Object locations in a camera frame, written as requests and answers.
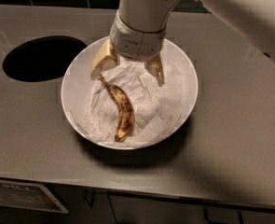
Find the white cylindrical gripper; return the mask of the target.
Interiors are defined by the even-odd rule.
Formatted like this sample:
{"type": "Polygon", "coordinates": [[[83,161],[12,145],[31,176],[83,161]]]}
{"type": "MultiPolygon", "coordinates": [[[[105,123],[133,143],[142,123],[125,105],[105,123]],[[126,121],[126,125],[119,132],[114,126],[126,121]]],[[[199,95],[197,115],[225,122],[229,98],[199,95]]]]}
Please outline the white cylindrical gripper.
{"type": "Polygon", "coordinates": [[[159,53],[162,50],[165,34],[165,28],[154,33],[134,30],[121,19],[120,12],[117,11],[110,30],[110,39],[101,45],[92,61],[91,79],[96,79],[103,71],[119,66],[120,55],[127,60],[146,61],[145,69],[162,87],[165,78],[159,53]]]}

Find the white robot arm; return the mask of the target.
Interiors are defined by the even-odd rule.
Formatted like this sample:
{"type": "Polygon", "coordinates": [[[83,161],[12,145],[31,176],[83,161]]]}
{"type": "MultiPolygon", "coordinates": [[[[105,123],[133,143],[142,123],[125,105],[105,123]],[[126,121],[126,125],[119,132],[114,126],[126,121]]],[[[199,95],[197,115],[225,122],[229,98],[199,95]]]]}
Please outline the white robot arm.
{"type": "MultiPolygon", "coordinates": [[[[144,62],[164,82],[159,54],[168,18],[181,0],[120,0],[110,36],[95,54],[90,76],[113,69],[120,58],[144,62]]],[[[275,62],[275,0],[195,0],[245,36],[275,62]]]]}

